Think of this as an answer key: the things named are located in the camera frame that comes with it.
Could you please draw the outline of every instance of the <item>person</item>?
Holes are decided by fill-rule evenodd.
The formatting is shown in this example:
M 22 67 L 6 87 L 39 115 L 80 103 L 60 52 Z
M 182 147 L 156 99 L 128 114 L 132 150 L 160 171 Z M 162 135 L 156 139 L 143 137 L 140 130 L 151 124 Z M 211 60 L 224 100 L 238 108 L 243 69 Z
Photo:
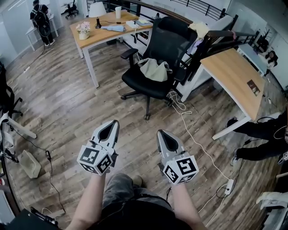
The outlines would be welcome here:
M 250 137 L 268 140 L 267 143 L 254 148 L 240 148 L 234 151 L 231 165 L 235 165 L 239 159 L 263 160 L 269 157 L 282 155 L 288 151 L 288 105 L 284 113 L 276 119 L 270 119 L 263 123 L 247 122 L 234 131 L 244 133 Z M 237 122 L 231 119 L 227 127 Z
M 37 28 L 37 25 L 34 21 L 34 17 L 35 17 L 36 12 L 38 10 L 40 10 L 41 12 L 45 13 L 46 16 L 49 12 L 48 12 L 48 7 L 46 5 L 44 5 L 44 4 L 39 5 L 39 0 L 33 1 L 33 7 L 34 7 L 34 9 L 30 13 L 30 20 L 33 22 L 34 27 Z M 46 22 L 50 25 L 48 16 L 46 17 Z M 55 42 L 55 39 L 53 39 L 52 33 L 50 33 L 48 35 L 48 37 L 44 37 L 41 34 L 40 34 L 40 36 L 41 36 L 41 39 L 44 42 L 45 46 L 53 45 L 53 43 Z
M 265 74 L 265 76 L 269 73 L 269 71 L 277 65 L 277 55 L 275 53 L 275 51 L 270 51 L 270 52 L 264 52 L 264 53 L 260 53 L 258 55 L 261 60 L 266 64 L 267 66 L 267 72 Z
M 207 230 L 185 184 L 172 185 L 174 212 L 169 203 L 143 186 L 140 176 L 92 175 L 66 230 L 193 229 Z

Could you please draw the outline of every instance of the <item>wooden floor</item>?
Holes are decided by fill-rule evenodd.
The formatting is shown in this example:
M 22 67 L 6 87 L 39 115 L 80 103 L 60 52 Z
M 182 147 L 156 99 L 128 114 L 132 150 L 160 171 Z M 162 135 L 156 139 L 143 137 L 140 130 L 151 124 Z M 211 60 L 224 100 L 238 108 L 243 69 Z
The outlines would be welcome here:
M 117 172 L 131 177 L 139 174 L 150 190 L 165 198 L 169 183 L 157 167 L 161 156 L 156 142 L 157 130 L 165 129 L 179 136 L 189 153 L 196 158 L 200 173 L 187 183 L 187 187 L 198 210 L 227 182 L 190 138 L 181 116 L 172 107 L 168 108 L 164 102 L 152 99 L 151 118 L 145 121 L 144 97 L 126 101 L 120 99 L 120 95 L 131 91 L 121 80 L 129 63 L 121 59 L 120 54 L 127 49 L 124 44 L 117 43 L 110 46 L 102 44 L 91 50 L 91 60 L 100 84 L 98 89 L 93 85 L 85 60 L 79 57 L 68 28 L 59 31 L 56 43 L 46 48 L 25 74 L 23 70 L 41 53 L 42 48 L 34 53 L 28 52 L 9 67 L 8 82 L 16 96 L 24 99 L 19 106 L 24 116 L 17 121 L 38 135 L 33 140 L 35 144 L 51 152 L 53 183 L 61 192 L 67 212 L 65 216 L 57 218 L 61 228 L 69 224 L 90 178 L 90 174 L 76 162 L 80 147 L 86 144 L 96 127 L 112 119 L 119 121 L 121 129 L 116 144 L 119 157 L 108 178 Z M 286 103 L 273 76 L 268 77 L 271 83 L 266 79 L 266 98 L 262 100 L 258 117 L 283 111 Z M 195 140 L 211 154 L 215 164 L 226 176 L 235 179 L 240 164 L 233 168 L 230 160 L 234 149 L 242 146 L 248 137 L 230 133 L 214 141 L 212 136 L 222 130 L 233 116 L 243 116 L 241 110 L 225 91 L 216 91 L 212 81 L 196 89 L 185 105 L 193 112 L 192 115 L 185 114 L 184 119 Z M 31 180 L 20 165 L 8 164 L 8 170 L 15 180 L 14 193 L 19 206 L 33 206 L 40 211 L 42 208 L 52 212 L 59 210 L 58 195 L 49 184 L 51 169 L 45 152 L 18 136 L 16 140 L 19 153 L 28 150 L 42 165 L 39 178 Z M 252 142 L 248 147 L 263 142 Z M 260 211 L 255 201 L 261 192 L 273 191 L 275 175 L 279 171 L 276 162 L 277 158 L 259 162 L 244 161 L 235 190 L 224 200 L 208 228 L 258 229 L 264 212 Z M 221 199 L 214 198 L 200 212 L 205 224 L 220 203 Z

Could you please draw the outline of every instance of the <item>railing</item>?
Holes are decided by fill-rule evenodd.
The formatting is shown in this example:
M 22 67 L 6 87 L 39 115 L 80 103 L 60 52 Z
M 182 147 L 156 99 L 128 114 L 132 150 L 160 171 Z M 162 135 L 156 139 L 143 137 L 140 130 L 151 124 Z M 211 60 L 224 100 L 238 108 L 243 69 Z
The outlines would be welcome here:
M 226 9 L 218 9 L 206 2 L 202 2 L 200 0 L 170 0 L 173 2 L 180 3 L 185 5 L 186 7 L 193 8 L 201 13 L 204 13 L 206 16 L 209 16 L 216 21 L 220 18 L 224 17 L 226 14 Z
M 91 3 L 96 2 L 96 0 L 87 0 L 87 2 L 90 1 Z M 123 9 L 127 9 L 127 11 L 135 13 L 137 16 L 144 16 L 146 18 L 149 18 L 151 22 L 154 21 L 154 18 L 149 17 L 147 15 L 144 15 L 140 12 L 141 7 L 146 7 L 148 9 L 152 9 L 156 12 L 162 13 L 164 15 L 177 18 L 181 21 L 184 21 L 187 23 L 187 25 L 193 23 L 189 19 L 178 15 L 172 11 L 169 11 L 167 9 L 153 6 L 147 3 L 143 3 L 139 0 L 98 0 L 102 1 L 105 5 L 105 8 L 108 12 L 114 11 L 115 7 L 121 6 Z M 135 4 L 137 8 L 131 9 L 130 4 Z M 225 28 L 225 30 L 231 30 L 237 20 L 238 16 L 236 15 L 233 21 Z M 196 52 L 194 54 L 186 53 L 189 58 L 185 61 L 181 61 L 181 67 L 186 68 L 186 77 L 181 83 L 184 83 L 187 79 L 191 80 L 196 73 L 197 69 L 200 66 L 200 60 L 206 57 L 209 57 L 211 55 L 214 55 L 216 53 L 222 52 L 224 50 L 239 46 L 241 44 L 245 43 L 252 43 L 255 39 L 255 34 L 245 34 L 241 32 L 231 32 L 231 31 L 209 31 L 207 35 L 204 37 L 203 42 L 198 46 Z M 142 40 L 140 40 L 136 34 L 136 38 L 138 41 L 143 43 L 147 46 L 146 43 L 144 43 Z

